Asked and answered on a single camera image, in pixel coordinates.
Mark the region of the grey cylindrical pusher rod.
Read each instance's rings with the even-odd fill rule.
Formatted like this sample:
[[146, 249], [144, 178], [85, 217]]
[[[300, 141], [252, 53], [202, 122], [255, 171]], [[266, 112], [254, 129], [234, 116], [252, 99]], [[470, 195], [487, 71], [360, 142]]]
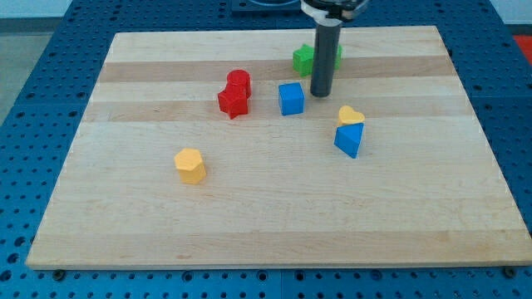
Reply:
[[341, 27], [336, 19], [317, 24], [310, 87], [313, 96], [323, 98], [331, 93]]

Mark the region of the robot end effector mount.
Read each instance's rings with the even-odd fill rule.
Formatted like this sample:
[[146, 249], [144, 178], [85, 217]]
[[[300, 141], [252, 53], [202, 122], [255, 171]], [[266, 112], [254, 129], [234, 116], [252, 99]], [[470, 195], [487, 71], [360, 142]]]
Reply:
[[368, 6], [369, 0], [301, 0], [301, 10], [316, 22], [350, 22]]

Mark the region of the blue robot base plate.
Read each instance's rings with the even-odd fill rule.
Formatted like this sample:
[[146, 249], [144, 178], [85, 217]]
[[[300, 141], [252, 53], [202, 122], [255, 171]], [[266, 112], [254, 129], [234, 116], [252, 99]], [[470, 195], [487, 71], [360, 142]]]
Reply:
[[299, 0], [229, 0], [233, 15], [299, 12]]

